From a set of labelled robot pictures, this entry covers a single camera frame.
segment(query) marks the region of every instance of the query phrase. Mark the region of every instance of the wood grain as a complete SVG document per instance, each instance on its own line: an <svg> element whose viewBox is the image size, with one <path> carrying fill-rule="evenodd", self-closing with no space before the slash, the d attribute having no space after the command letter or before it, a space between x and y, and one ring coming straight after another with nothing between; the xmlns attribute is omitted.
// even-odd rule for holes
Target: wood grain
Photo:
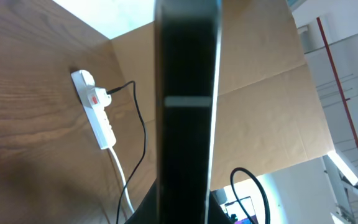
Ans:
<svg viewBox="0 0 358 224"><path fill-rule="evenodd" d="M0 223L114 220L121 183L75 93L79 68L105 88L124 84L110 41L53 1L0 0ZM128 176L143 138L129 91L107 113ZM154 181L154 154L129 187L135 206Z"/></svg>

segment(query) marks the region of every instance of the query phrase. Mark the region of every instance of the cardboard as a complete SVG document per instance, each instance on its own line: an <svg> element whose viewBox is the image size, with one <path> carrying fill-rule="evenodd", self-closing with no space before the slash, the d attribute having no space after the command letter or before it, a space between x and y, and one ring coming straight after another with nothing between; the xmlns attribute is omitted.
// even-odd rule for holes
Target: cardboard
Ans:
<svg viewBox="0 0 358 224"><path fill-rule="evenodd" d="M154 123L154 31L112 40L140 110ZM223 39L211 189L235 167L266 174L334 150L285 0L223 1Z"/></svg>

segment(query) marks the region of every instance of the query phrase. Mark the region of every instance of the light fixture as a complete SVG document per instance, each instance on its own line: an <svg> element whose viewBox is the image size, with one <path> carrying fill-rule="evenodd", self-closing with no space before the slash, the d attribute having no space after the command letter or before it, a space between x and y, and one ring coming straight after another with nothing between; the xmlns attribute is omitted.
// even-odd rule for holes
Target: light fixture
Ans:
<svg viewBox="0 0 358 224"><path fill-rule="evenodd" d="M352 185L358 184L358 170L352 162L341 152L331 151L328 157L334 162L336 167L345 175Z"/></svg>
<svg viewBox="0 0 358 224"><path fill-rule="evenodd" d="M331 216L334 220L334 224L351 224L350 222L346 221L344 218L340 217L338 214L331 213Z"/></svg>

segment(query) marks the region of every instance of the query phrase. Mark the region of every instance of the black cable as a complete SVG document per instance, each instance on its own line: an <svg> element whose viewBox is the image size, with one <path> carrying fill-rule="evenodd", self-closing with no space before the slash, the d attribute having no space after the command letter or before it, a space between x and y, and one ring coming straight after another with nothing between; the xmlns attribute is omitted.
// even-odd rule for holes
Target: black cable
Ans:
<svg viewBox="0 0 358 224"><path fill-rule="evenodd" d="M251 219L251 216L248 214L247 210L244 208L244 206L242 206L242 204L240 202L240 199L237 196L236 190L234 190L234 174L237 171L245 172L255 182L255 184L258 186L260 194L262 194L262 198L263 198L264 205L265 205L265 223L270 224L270 208L269 208L269 201L267 200L266 192L265 192L264 188L262 187L262 184L260 184L259 180L251 172L249 172L247 169L242 168L242 167L235 168L230 174L231 189L233 190L234 196L236 197L238 203L240 204L240 207L242 208L244 213L247 215L249 221L252 224L255 224L253 219Z"/></svg>
<svg viewBox="0 0 358 224"><path fill-rule="evenodd" d="M139 116L140 122L142 123L142 127L143 127L143 132L144 132L144 145L143 145L143 154L142 157L140 158L139 162L136 164L135 169L132 171L131 175L129 176L128 180L127 180L127 184L122 188L122 192L121 195L119 196L119 200L118 200L118 207L117 207L117 218L116 218L116 224L118 224L118 219L119 219L119 211L120 211L120 207L121 207L121 199L122 196L124 195L125 189L127 188L129 181L131 180L132 176L135 174L135 171L137 170L137 168L139 167L140 163L143 161L144 156L146 155L146 142L147 142L147 133L146 133L146 125L144 124L142 115L140 113L140 109L139 109L139 105L137 104L137 100L136 100L136 84L135 81L129 81L127 82L125 85L118 87L118 88L114 88L112 90L107 91L107 94L113 94L123 88L125 88L126 86L128 86L129 84L133 84L134 85L134 101L135 101L135 106L136 106L136 111L137 111L137 115Z"/></svg>

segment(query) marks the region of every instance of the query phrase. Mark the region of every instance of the power socket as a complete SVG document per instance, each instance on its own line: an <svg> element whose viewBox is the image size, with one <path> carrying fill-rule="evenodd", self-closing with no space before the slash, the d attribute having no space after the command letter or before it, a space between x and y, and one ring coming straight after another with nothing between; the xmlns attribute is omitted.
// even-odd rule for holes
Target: power socket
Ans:
<svg viewBox="0 0 358 224"><path fill-rule="evenodd" d="M100 149L113 147L116 137L111 129L109 118L104 112L104 107L111 103L111 96L104 88L95 87L93 76L86 70L73 72L71 78Z"/></svg>

